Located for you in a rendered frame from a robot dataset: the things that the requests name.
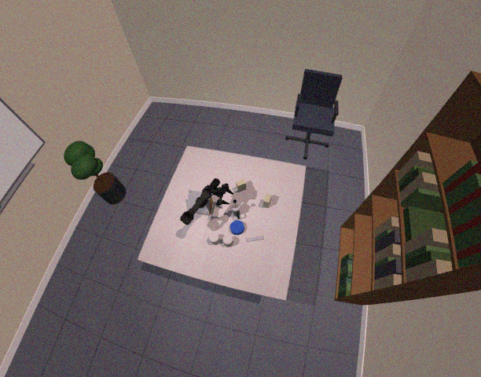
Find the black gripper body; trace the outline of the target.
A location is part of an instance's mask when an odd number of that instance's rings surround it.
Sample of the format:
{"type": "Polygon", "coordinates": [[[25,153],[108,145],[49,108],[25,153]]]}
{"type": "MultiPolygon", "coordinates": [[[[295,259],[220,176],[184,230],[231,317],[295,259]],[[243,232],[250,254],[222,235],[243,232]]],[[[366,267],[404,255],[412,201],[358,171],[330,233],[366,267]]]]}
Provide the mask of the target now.
{"type": "MultiPolygon", "coordinates": [[[[226,185],[226,188],[228,188],[228,185],[229,185],[229,184],[225,183],[224,185],[226,185]]],[[[223,194],[222,194],[222,195],[219,195],[219,194],[217,193],[217,190],[219,190],[219,188],[216,188],[216,189],[215,189],[214,195],[216,195],[218,198],[220,197],[220,198],[217,200],[217,203],[216,203],[217,206],[220,206],[220,205],[222,204],[223,194]]]]}

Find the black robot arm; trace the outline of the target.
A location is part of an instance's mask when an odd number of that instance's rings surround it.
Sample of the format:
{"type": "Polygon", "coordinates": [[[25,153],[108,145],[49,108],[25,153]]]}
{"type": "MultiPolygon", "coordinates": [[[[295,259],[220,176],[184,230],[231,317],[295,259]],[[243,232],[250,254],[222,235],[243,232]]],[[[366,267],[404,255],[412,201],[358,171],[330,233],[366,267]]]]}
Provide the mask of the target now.
{"type": "MultiPolygon", "coordinates": [[[[206,203],[207,203],[207,199],[214,194],[215,192],[215,189],[218,187],[218,185],[220,184],[220,180],[218,178],[214,178],[214,180],[211,182],[210,185],[207,185],[203,188],[202,190],[202,193],[200,195],[200,197],[198,197],[196,199],[196,204],[189,209],[189,211],[185,211],[182,216],[180,217],[181,221],[185,223],[185,225],[188,225],[192,220],[193,220],[193,217],[194,217],[194,214],[200,209],[200,208],[203,208],[206,203]]],[[[222,195],[222,194],[225,194],[226,193],[226,185],[222,184],[222,187],[218,187],[219,190],[217,190],[217,193],[219,195],[222,195]]]]}

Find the dark blue short cylinder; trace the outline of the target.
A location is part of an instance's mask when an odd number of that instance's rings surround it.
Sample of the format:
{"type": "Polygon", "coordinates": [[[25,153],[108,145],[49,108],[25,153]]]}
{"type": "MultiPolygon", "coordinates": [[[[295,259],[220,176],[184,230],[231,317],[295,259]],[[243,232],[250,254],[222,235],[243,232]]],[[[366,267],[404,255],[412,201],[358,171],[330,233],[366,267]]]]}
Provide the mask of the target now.
{"type": "Polygon", "coordinates": [[[230,225],[230,231],[235,235],[240,235],[244,231],[244,224],[241,221],[233,221],[230,225]]]}

